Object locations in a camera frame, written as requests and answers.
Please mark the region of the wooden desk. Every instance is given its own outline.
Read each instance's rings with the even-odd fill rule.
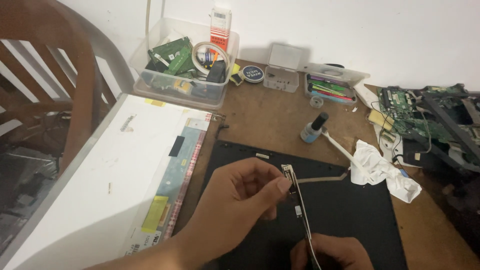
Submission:
[[[242,67],[254,64],[242,60],[236,63]],[[265,68],[265,65],[256,65],[263,70]],[[358,110],[351,112],[355,106]],[[300,86],[295,93],[266,88],[262,83],[244,82],[240,86],[229,83],[219,113],[227,116],[225,124],[230,128],[222,130],[218,138],[348,167],[349,160],[323,136],[307,144],[300,139],[300,131],[306,123],[325,111],[330,116],[325,124],[329,134],[351,154],[358,139],[378,146],[373,127],[365,120],[370,109],[361,101],[355,106],[325,101],[322,108],[312,108],[304,95],[303,73],[300,73]],[[195,210],[218,125],[219,122],[210,124],[179,214],[176,232],[185,226]],[[423,177],[417,169],[406,169],[417,180]],[[427,192],[422,191],[411,204],[395,197],[392,201],[411,270],[480,269],[479,259]]]

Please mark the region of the sponge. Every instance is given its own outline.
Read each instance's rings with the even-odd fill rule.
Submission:
[[[384,129],[390,131],[392,130],[393,128],[393,123],[395,122],[395,120],[393,120],[392,117],[388,116],[384,113],[380,113],[379,111],[373,109],[371,112],[370,112],[370,115],[368,116],[368,120],[372,123],[375,123],[379,126],[383,126]]]

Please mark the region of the black laptop back cover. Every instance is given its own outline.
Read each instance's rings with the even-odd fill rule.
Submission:
[[[346,170],[338,165],[217,140],[202,192],[216,168],[257,154],[267,155],[268,159],[260,159],[279,170],[282,164],[291,164],[298,179],[335,177]],[[385,181],[357,185],[348,175],[342,181],[303,183],[300,190],[312,233],[357,238],[376,270],[408,269]],[[206,269],[290,270],[290,250],[304,237],[302,226],[293,205],[286,200],[278,205],[276,220],[258,221],[238,247]]]

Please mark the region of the white cloth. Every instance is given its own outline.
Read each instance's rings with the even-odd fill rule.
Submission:
[[[399,169],[384,159],[375,147],[366,142],[362,140],[357,141],[357,150],[353,157],[370,173],[373,184],[378,184],[386,179],[390,194],[402,201],[410,203],[420,194],[421,186],[417,182],[404,177]],[[351,163],[351,170],[352,183],[367,184],[367,178],[353,163]]]

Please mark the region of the fingernail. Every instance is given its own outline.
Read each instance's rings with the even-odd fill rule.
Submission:
[[[285,193],[285,192],[288,191],[288,189],[292,185],[292,182],[290,182],[290,180],[288,180],[287,178],[282,178],[278,181],[278,183],[276,185],[278,186],[278,189],[282,193]]]

